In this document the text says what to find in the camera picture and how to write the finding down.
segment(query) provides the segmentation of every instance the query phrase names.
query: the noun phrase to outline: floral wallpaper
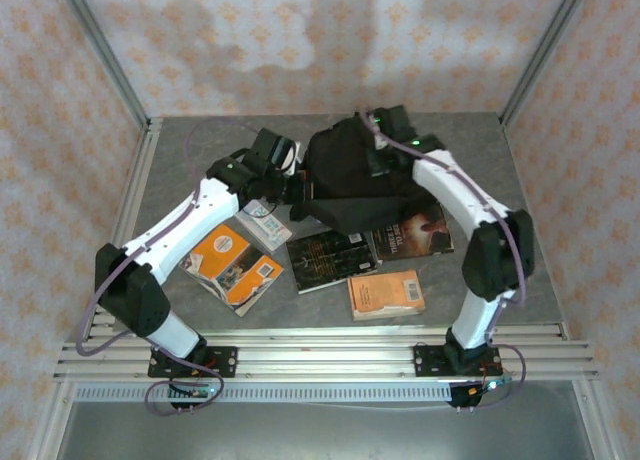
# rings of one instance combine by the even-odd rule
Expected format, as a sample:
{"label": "floral wallpaper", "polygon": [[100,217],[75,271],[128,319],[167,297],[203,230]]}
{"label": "floral wallpaper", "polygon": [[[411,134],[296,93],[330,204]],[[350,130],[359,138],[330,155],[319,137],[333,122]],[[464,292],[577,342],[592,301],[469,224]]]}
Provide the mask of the floral wallpaper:
{"label": "floral wallpaper", "polygon": [[509,131],[572,334],[640,452],[640,0],[584,0]]}
{"label": "floral wallpaper", "polygon": [[88,0],[150,116],[500,112],[560,0]]}
{"label": "floral wallpaper", "polygon": [[139,133],[65,0],[0,0],[0,458],[26,458]]}

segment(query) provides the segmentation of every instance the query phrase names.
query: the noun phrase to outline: black bag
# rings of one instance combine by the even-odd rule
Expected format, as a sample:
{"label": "black bag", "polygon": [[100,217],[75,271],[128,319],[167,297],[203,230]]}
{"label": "black bag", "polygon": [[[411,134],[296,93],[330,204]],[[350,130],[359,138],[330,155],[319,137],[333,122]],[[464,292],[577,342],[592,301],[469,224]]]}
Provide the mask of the black bag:
{"label": "black bag", "polygon": [[[404,107],[377,109],[381,130],[399,142],[417,137]],[[418,186],[409,168],[372,176],[373,134],[356,114],[316,133],[301,168],[306,169],[306,200],[294,204],[290,218],[311,215],[344,234],[366,232],[402,222],[436,203]]]}

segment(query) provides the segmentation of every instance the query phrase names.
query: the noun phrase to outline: purple cable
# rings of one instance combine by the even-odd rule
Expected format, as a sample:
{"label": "purple cable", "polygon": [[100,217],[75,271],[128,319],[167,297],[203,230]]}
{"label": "purple cable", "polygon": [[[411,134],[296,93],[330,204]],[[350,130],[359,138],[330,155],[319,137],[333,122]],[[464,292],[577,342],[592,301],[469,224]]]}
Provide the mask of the purple cable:
{"label": "purple cable", "polygon": [[[519,305],[521,307],[524,307],[526,298],[527,298],[527,286],[526,286],[526,280],[525,280],[525,276],[524,276],[524,268],[522,266],[522,259],[520,258],[520,252],[518,251],[518,245],[516,244],[516,240],[515,238],[513,238],[513,234],[511,233],[511,230],[509,230],[509,226],[507,225],[507,222],[504,221],[504,219],[498,214],[498,212],[495,210],[495,208],[493,208],[491,206],[491,204],[487,201],[487,199],[484,197],[484,195],[482,195],[480,193],[480,191],[478,191],[478,189],[473,185],[472,182],[470,182],[467,177],[465,177],[461,172],[459,172],[458,170],[453,170],[450,169],[449,165],[447,165],[446,163],[442,162],[441,160],[438,160],[437,158],[433,158],[430,155],[426,154],[426,153],[422,153],[419,152],[418,150],[411,148],[411,147],[407,147],[406,145],[403,145],[399,142],[396,142],[395,140],[389,138],[388,136],[386,136],[384,133],[382,133],[380,131],[380,128],[378,127],[378,125],[375,122],[372,122],[369,119],[369,116],[363,112],[363,111],[359,111],[358,112],[360,115],[360,119],[362,120],[362,123],[364,123],[364,125],[367,127],[367,129],[375,136],[375,135],[379,135],[380,137],[382,137],[382,139],[387,142],[389,145],[391,145],[392,147],[401,150],[403,152],[406,152],[410,155],[413,155],[414,157],[420,158],[422,160],[426,160],[427,162],[436,165],[442,169],[444,169],[446,172],[450,173],[451,175],[453,175],[454,177],[456,177],[458,180],[460,180],[460,182],[467,187],[467,189],[473,194],[474,197],[476,197],[476,199],[480,202],[480,204],[487,209],[487,211],[489,213],[491,213],[491,215],[493,215],[496,219],[496,221],[498,222],[498,224],[500,225],[500,228],[502,228],[502,231],[504,232],[504,235],[507,239],[507,242],[509,243],[509,248],[511,249],[511,254],[513,255],[513,259],[515,261],[516,264],[516,273],[518,276],[518,285],[520,287],[520,299],[518,301],[512,301],[512,300],[504,300],[507,303],[513,303],[516,305]],[[489,405],[483,405],[483,406],[478,406],[478,407],[472,407],[470,408],[470,410],[478,410],[478,409],[486,409],[486,408],[493,408],[496,407],[498,405],[504,405],[505,403],[507,403],[513,396],[513,393],[517,393],[522,389],[522,386],[524,384],[525,378],[527,376],[527,366],[526,366],[526,362],[524,359],[524,355],[522,355],[522,352],[520,352],[520,350],[518,350],[518,348],[514,347],[513,345],[507,345],[507,344],[493,344],[491,336],[493,333],[493,330],[496,326],[496,324],[498,323],[498,318],[500,318],[500,315],[502,314],[502,310],[504,310],[504,306],[502,305],[502,303],[500,305],[498,305],[498,308],[496,309],[495,313],[493,314],[493,317],[491,318],[491,321],[489,322],[489,326],[487,328],[487,331],[485,332],[485,341],[487,342],[487,345],[489,346],[493,346],[496,348],[508,348],[510,350],[513,350],[516,355],[518,356],[518,358],[520,359],[520,363],[522,364],[522,375],[520,377],[520,381],[518,382],[518,385],[516,386],[516,388],[513,390],[513,392],[510,392],[509,395],[507,395],[506,397],[504,397],[503,399],[489,404]]]}
{"label": "purple cable", "polygon": [[[210,122],[227,123],[229,125],[235,125],[235,126],[238,126],[240,128],[247,129],[247,130],[249,130],[249,131],[251,131],[253,133],[256,133],[256,134],[258,133],[258,130],[256,130],[255,128],[253,128],[253,127],[251,127],[249,125],[246,125],[246,124],[241,123],[241,122],[236,122],[236,121],[233,121],[233,120],[225,119],[225,118],[218,118],[218,117],[207,118],[207,119],[199,122],[198,124],[196,124],[191,129],[191,131],[185,137],[184,153],[185,153],[185,161],[187,162],[187,166],[189,167],[189,170],[191,172],[191,175],[192,175],[194,183],[195,183],[195,189],[193,191],[193,199],[196,200],[196,202],[191,202],[187,206],[187,208],[184,210],[184,212],[182,212],[180,214],[180,216],[178,218],[176,218],[173,222],[171,222],[169,225],[167,225],[165,228],[163,228],[160,232],[156,233],[144,245],[140,246],[130,256],[128,256],[121,264],[119,264],[113,270],[113,272],[111,272],[111,274],[105,279],[105,281],[102,282],[102,284],[98,287],[98,289],[95,291],[95,293],[91,297],[91,300],[89,301],[87,307],[85,308],[84,313],[82,314],[82,318],[80,320],[80,323],[78,324],[78,327],[77,327],[76,351],[78,352],[78,355],[80,355],[82,357],[90,357],[90,356],[96,355],[96,354],[106,350],[111,345],[113,345],[115,342],[117,342],[121,338],[126,337],[127,335],[129,335],[131,333],[130,330],[122,331],[122,332],[118,333],[117,335],[114,335],[113,337],[111,337],[109,340],[104,342],[102,345],[100,345],[100,346],[98,346],[98,347],[96,347],[96,348],[94,348],[92,350],[85,350],[84,346],[82,345],[83,342],[84,342],[84,331],[89,326],[89,322],[91,320],[91,315],[93,314],[96,306],[98,305],[98,302],[100,301],[100,298],[102,297],[102,295],[107,291],[107,289],[111,286],[111,284],[118,277],[118,275],[120,275],[124,271],[124,269],[127,268],[127,266],[129,266],[137,257],[139,257],[142,254],[142,252],[150,250],[151,247],[156,242],[161,240],[169,232],[171,232],[178,225],[180,225],[189,216],[189,214],[191,214],[191,212],[195,208],[197,200],[198,200],[198,197],[200,196],[200,178],[199,178],[199,175],[198,175],[198,172],[197,172],[197,169],[196,169],[195,165],[191,161],[191,156],[190,156],[190,153],[189,153],[189,147],[191,146],[191,140],[192,140],[193,134],[196,132],[196,130],[198,130],[200,127],[202,127],[203,125],[206,125],[206,124],[208,124]],[[165,351],[164,349],[161,349],[161,351],[162,351],[162,353],[164,353],[165,355],[170,357],[172,360],[174,360],[174,361],[176,361],[176,362],[178,362],[178,363],[180,363],[180,364],[182,364],[182,365],[184,365],[186,367],[193,368],[193,369],[196,369],[196,370],[200,370],[200,371],[203,371],[203,372],[207,372],[207,373],[213,375],[215,378],[217,378],[220,381],[220,388],[219,388],[218,392],[216,393],[216,395],[214,395],[212,398],[210,398],[206,402],[203,402],[201,405],[198,405],[197,407],[193,408],[192,411],[198,410],[200,408],[203,408],[205,406],[210,405],[211,402],[213,402],[220,395],[220,393],[222,393],[222,389],[224,388],[224,381],[222,380],[222,377],[218,373],[216,373],[215,371],[213,371],[211,369],[203,367],[202,365],[196,365],[194,363],[187,362],[184,359],[175,357],[174,355],[172,355],[171,353]],[[151,409],[149,407],[149,404],[148,404],[148,397],[149,397],[149,394],[150,394],[151,390],[153,388],[155,388],[157,385],[160,385],[160,384],[167,384],[167,385],[175,384],[175,385],[184,385],[184,386],[192,386],[192,385],[191,385],[191,382],[179,382],[179,381],[175,381],[175,380],[164,380],[162,382],[157,382],[157,383],[151,385],[151,387],[149,387],[149,390],[147,390],[147,393],[145,395],[145,404],[147,405],[147,409],[152,413],[158,412],[156,414],[161,414],[162,413],[162,416],[167,416],[163,412],[159,412],[156,409]]]}

